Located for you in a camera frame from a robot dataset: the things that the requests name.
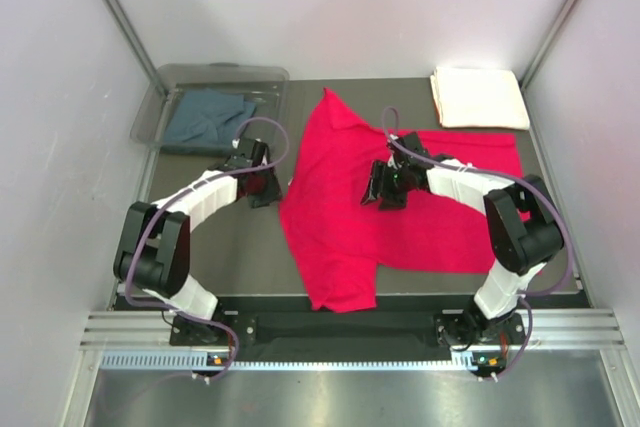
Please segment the pink t shirt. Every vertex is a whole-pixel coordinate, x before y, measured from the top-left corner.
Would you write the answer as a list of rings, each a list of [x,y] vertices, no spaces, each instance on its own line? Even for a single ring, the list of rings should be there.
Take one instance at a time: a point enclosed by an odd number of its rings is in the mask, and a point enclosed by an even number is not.
[[[411,192],[401,210],[362,205],[373,162],[388,157],[384,133],[325,90],[306,124],[279,206],[315,310],[375,307],[380,265],[485,275],[494,262],[486,220],[470,207],[421,191]]]

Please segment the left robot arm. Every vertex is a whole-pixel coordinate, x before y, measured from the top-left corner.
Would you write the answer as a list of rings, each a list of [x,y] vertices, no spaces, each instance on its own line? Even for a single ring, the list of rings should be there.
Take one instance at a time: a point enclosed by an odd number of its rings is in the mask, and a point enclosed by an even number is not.
[[[282,199],[265,142],[238,139],[223,163],[205,170],[175,194],[132,204],[116,250],[114,276],[126,287],[136,287],[194,318],[192,331],[203,342],[220,341],[227,321],[216,313],[218,298],[190,274],[191,234],[216,212],[242,198],[253,209]]]

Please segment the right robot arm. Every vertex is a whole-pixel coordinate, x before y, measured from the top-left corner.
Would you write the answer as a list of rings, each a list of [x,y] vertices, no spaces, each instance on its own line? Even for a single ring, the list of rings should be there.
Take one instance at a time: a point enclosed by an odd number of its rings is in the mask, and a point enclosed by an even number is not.
[[[482,214],[495,260],[468,306],[442,327],[459,344],[498,336],[528,294],[533,277],[565,246],[565,227],[537,176],[518,178],[445,154],[432,155],[411,132],[388,138],[390,157],[372,163],[362,204],[399,210],[414,190],[451,199]]]

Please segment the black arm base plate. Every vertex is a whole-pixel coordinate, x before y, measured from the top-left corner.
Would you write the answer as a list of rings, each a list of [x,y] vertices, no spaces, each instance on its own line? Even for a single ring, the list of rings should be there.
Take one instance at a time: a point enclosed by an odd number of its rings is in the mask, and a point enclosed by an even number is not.
[[[222,299],[214,319],[232,328],[250,347],[272,340],[310,338],[383,338],[409,336],[427,346],[442,337],[466,343],[472,330],[463,324],[466,295],[382,295],[373,309],[335,313],[314,311],[302,296],[231,296]]]

